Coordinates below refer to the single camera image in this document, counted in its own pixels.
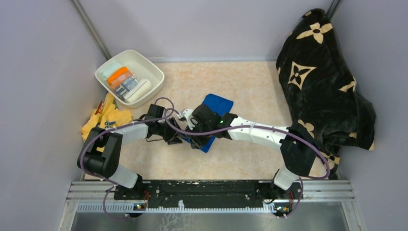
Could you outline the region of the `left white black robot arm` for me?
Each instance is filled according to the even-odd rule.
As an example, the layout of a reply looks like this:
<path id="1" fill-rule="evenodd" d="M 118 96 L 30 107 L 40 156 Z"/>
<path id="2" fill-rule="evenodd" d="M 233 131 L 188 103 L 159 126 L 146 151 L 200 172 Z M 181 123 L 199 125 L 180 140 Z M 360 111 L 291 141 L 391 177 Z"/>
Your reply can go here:
<path id="1" fill-rule="evenodd" d="M 178 133 L 163 118 L 147 116 L 117 128 L 92 128 L 77 159 L 77 166 L 85 173 L 100 177 L 115 185 L 125 187 L 132 199 L 143 196 L 141 175 L 119 163 L 123 146 L 152 135 L 162 137 L 168 145 L 182 143 Z"/>

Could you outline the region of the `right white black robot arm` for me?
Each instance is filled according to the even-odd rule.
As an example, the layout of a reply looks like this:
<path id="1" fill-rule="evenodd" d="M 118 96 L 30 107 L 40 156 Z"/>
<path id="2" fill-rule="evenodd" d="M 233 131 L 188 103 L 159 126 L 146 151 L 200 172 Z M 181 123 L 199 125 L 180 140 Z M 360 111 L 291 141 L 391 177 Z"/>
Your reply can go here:
<path id="1" fill-rule="evenodd" d="M 290 187 L 300 177 L 307 177 L 311 171 L 318 147 L 308 131 L 300 124 L 276 127 L 256 123 L 236 114 L 200 118 L 187 117 L 188 135 L 191 145 L 201 147 L 212 137 L 232 141 L 248 141 L 280 151 L 283 166 L 272 180 L 271 193 L 284 198 Z"/>

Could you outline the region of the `blue towel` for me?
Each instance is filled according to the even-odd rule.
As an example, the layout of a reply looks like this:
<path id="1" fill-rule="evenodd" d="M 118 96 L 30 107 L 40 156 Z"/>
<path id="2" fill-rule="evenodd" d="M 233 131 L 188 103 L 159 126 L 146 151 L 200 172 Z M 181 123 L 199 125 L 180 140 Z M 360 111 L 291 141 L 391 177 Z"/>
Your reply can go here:
<path id="1" fill-rule="evenodd" d="M 216 112 L 221 117 L 225 113 L 230 112 L 233 106 L 233 101 L 230 101 L 228 99 L 222 98 L 214 94 L 206 95 L 202 103 L 207 105 L 211 110 Z M 207 153 L 209 150 L 201 150 L 201 151 L 204 153 Z"/>

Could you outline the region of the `cream white towel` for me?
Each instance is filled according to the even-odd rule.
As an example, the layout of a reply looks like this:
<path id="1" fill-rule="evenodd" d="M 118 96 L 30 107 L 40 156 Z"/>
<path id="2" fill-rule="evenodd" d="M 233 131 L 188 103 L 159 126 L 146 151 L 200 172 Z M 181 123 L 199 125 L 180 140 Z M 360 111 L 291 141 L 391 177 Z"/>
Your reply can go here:
<path id="1" fill-rule="evenodd" d="M 148 79 L 142 79 L 138 84 L 125 94 L 124 99 L 127 103 L 136 103 L 152 88 L 152 83 Z"/>

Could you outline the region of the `rabbit print striped towel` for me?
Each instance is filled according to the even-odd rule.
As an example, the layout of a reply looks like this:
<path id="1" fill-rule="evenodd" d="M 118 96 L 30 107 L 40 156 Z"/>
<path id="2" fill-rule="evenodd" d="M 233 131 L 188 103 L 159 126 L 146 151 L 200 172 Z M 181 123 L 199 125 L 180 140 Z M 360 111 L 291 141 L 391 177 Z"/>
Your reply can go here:
<path id="1" fill-rule="evenodd" d="M 138 81 L 134 77 L 127 77 L 118 85 L 118 87 L 115 88 L 114 93 L 120 99 L 124 100 L 125 95 L 135 88 L 137 84 Z"/>

